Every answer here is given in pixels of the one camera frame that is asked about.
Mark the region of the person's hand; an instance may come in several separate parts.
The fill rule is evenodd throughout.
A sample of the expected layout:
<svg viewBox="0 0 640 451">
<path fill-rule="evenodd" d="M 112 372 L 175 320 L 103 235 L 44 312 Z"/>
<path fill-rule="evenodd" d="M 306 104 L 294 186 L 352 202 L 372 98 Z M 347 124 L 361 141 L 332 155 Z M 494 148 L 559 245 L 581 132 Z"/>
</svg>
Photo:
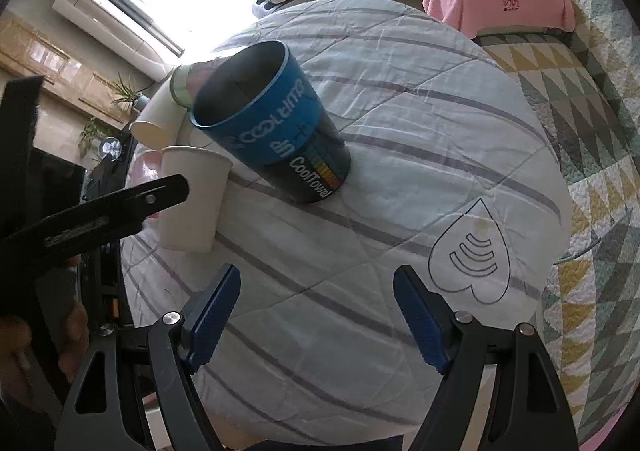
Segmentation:
<svg viewBox="0 0 640 451">
<path fill-rule="evenodd" d="M 89 345 L 80 256 L 1 265 L 1 396 L 55 419 Z"/>
</svg>

